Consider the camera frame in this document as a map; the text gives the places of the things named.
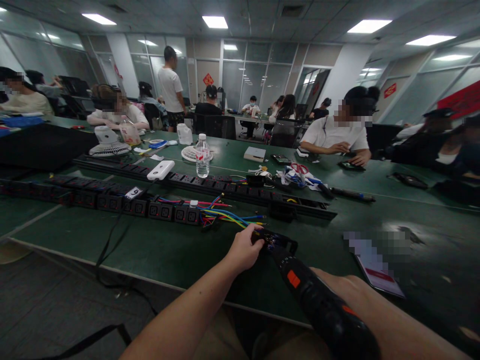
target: desk fan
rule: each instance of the desk fan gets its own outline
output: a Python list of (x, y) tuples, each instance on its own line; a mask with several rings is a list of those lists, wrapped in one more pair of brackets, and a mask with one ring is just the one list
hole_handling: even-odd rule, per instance
[(126, 143), (119, 142), (119, 136), (108, 126), (97, 126), (95, 135), (99, 144), (88, 152), (94, 157), (107, 157), (128, 153), (132, 148)]

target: workbench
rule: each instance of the workbench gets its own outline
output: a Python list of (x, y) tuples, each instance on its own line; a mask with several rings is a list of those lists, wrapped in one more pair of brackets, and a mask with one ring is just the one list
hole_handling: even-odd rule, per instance
[[(53, 124), (70, 127), (77, 120), (59, 119)], [(175, 133), (148, 132), (145, 139), (177, 140)], [(258, 169), (260, 163), (243, 159), (251, 143), (221, 138), (207, 139), (213, 152), (211, 175), (247, 175)], [(148, 143), (139, 147), (148, 148)], [(195, 163), (184, 160), (184, 145), (170, 146), (156, 154), (174, 160), (173, 171), (194, 176)], [(305, 264), (338, 276), (356, 275), (364, 278), (354, 256), (344, 241), (344, 232), (368, 232), (389, 262), (406, 299), (385, 295), (390, 301), (414, 318), (433, 329), (460, 349), (473, 354), (478, 345), (459, 331), (465, 327), (480, 333), (478, 311), (479, 254), (478, 241), (480, 211), (449, 200), (434, 189), (408, 187), (388, 178), (393, 172), (414, 175), (429, 187), (446, 179), (427, 169), (371, 160), (364, 172), (346, 171), (337, 166), (341, 156), (322, 156), (318, 163), (299, 158), (294, 149), (255, 144), (266, 149), (263, 166), (275, 173), (281, 166), (274, 163), (271, 154), (283, 154), (290, 160), (308, 167), (310, 172), (330, 187), (373, 195), (374, 203), (364, 203), (338, 196), (328, 208), (338, 215), (331, 221), (299, 215), (298, 220), (285, 223), (268, 217), (265, 207), (225, 200), (233, 205), (229, 210), (239, 216), (251, 216), (255, 211), (267, 215), (268, 229), (286, 235), (298, 242), (296, 256)], [(140, 157), (132, 151), (132, 158), (141, 165), (153, 168), (158, 161)], [(62, 174), (111, 178), (109, 174), (79, 170), (75, 166)], [(46, 179), (37, 174), (32, 180)], [(113, 176), (110, 181), (146, 188), (147, 182)], [(155, 184), (152, 194), (172, 194), (183, 199), (212, 201), (213, 196)], [(296, 189), (293, 195), (317, 201), (330, 202), (320, 192)], [(3, 211), (0, 215), (0, 236), (9, 235), (14, 241), (46, 254), (57, 254), (88, 264), (95, 264), (107, 241), (116, 214), (80, 207), (65, 207), (41, 201), (0, 196)], [(43, 216), (33, 223), (25, 223)], [(121, 243), (103, 263), (104, 268), (134, 278), (144, 279), (173, 289), (185, 290), (228, 252), (235, 234), (240, 231), (234, 223), (223, 222), (217, 229), (201, 233), (200, 227), (164, 222), (148, 218), (123, 216), (112, 237)], [(405, 241), (381, 241), (374, 232), (411, 231)], [(307, 325), (300, 308), (285, 287), (274, 262), (261, 254), (252, 269), (242, 273), (233, 283), (226, 303), (282, 319)]]

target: electric screwdriver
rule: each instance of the electric screwdriver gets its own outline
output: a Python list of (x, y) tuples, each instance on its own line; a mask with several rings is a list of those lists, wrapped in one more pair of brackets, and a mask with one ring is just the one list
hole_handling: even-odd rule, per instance
[(309, 267), (271, 240), (267, 248), (283, 281), (333, 357), (380, 359), (377, 340), (357, 314)]

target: red poster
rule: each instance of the red poster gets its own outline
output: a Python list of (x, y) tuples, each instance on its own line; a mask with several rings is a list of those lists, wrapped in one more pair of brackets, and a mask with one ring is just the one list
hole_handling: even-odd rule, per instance
[(392, 95), (394, 92), (397, 91), (397, 83), (394, 83), (392, 86), (390, 86), (387, 90), (383, 92), (383, 98), (386, 99), (390, 95)]
[(204, 78), (203, 78), (203, 82), (205, 85), (212, 85), (214, 83), (214, 80), (212, 79), (212, 77), (210, 76), (210, 74), (208, 73)]
[(451, 119), (463, 118), (465, 115), (479, 111), (480, 81), (443, 98), (437, 103), (437, 108), (452, 108), (456, 113), (451, 116)]

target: black cable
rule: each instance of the black cable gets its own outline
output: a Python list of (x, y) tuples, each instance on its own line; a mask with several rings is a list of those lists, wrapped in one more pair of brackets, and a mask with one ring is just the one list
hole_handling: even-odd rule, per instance
[[(150, 190), (150, 188), (157, 182), (158, 179), (155, 179), (147, 188), (146, 190), (144, 191), (144, 193), (148, 193), (148, 191)], [(96, 264), (95, 264), (95, 278), (96, 280), (102, 284), (106, 289), (126, 289), (126, 290), (130, 290), (130, 291), (133, 291), (134, 293), (138, 294), (140, 297), (144, 298), (146, 300), (146, 302), (148, 303), (148, 305), (150, 306), (150, 309), (151, 311), (153, 312), (153, 314), (155, 315), (158, 315), (158, 311), (155, 310), (155, 308), (153, 307), (152, 305), (152, 302), (150, 301), (150, 299), (143, 293), (141, 292), (140, 290), (136, 289), (136, 288), (133, 288), (131, 286), (127, 286), (127, 285), (123, 285), (123, 284), (114, 284), (114, 285), (108, 285), (106, 283), (104, 283), (102, 281), (102, 279), (100, 278), (100, 265), (113, 253), (113, 251), (117, 248), (118, 244), (120, 243), (120, 241), (123, 239), (123, 236), (120, 237), (120, 239), (118, 239), (117, 243), (115, 244), (115, 246), (113, 247), (113, 249), (107, 254), (107, 250), (109, 248), (109, 245), (110, 245), (110, 240), (112, 238), (112, 235), (114, 233), (114, 230), (115, 228), (117, 227), (117, 225), (119, 224), (120, 222), (120, 218), (122, 217), (122, 215), (124, 214), (124, 210), (126, 209), (127, 205), (130, 204), (132, 200), (130, 199), (127, 199), (125, 201), (125, 204), (122, 206), (122, 208), (120, 209), (120, 213), (118, 214), (118, 216), (116, 217), (116, 220), (115, 220), (115, 224), (113, 224), (112, 228), (110, 229), (110, 233), (108, 234), (108, 239), (106, 241), (106, 244), (105, 246), (103, 247), (103, 250), (101, 251), (100, 253), (100, 256), (98, 257), (98, 260), (96, 261)]]

